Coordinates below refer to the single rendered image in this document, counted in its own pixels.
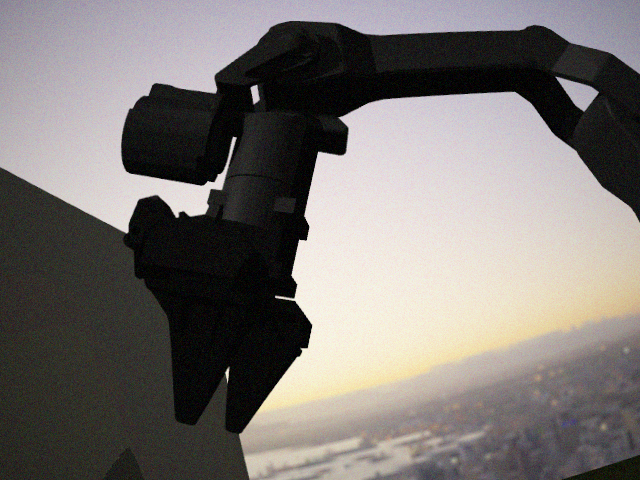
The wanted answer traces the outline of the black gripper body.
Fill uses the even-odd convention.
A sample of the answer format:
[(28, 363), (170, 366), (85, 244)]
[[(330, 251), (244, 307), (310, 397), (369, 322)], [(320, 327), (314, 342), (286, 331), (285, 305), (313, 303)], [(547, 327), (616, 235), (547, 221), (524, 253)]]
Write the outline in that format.
[(135, 265), (153, 279), (238, 292), (260, 307), (248, 336), (308, 349), (312, 323), (295, 301), (299, 240), (307, 241), (305, 196), (283, 182), (235, 176), (211, 189), (218, 224), (162, 218), (143, 233)]

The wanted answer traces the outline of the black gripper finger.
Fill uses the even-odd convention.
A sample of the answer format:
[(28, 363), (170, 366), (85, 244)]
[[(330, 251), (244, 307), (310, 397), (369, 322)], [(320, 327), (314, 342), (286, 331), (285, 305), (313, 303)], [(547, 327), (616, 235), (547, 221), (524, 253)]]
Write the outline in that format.
[(144, 278), (169, 321), (174, 415), (195, 425), (261, 307), (249, 296)]
[(248, 336), (229, 365), (226, 430), (242, 433), (302, 353), (297, 345)]

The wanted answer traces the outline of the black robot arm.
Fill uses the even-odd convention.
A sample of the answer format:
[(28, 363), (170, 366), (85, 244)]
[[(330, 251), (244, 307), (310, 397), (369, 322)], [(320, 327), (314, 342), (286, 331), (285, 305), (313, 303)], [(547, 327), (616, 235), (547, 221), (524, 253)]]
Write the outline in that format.
[[(583, 111), (556, 77), (599, 93)], [(138, 99), (122, 131), (128, 173), (203, 186), (237, 137), (224, 181), (267, 177), (308, 200), (318, 152), (347, 152), (338, 117), (384, 99), (516, 92), (640, 222), (640, 74), (544, 26), (382, 36), (288, 21), (214, 81), (216, 93), (155, 83)]]

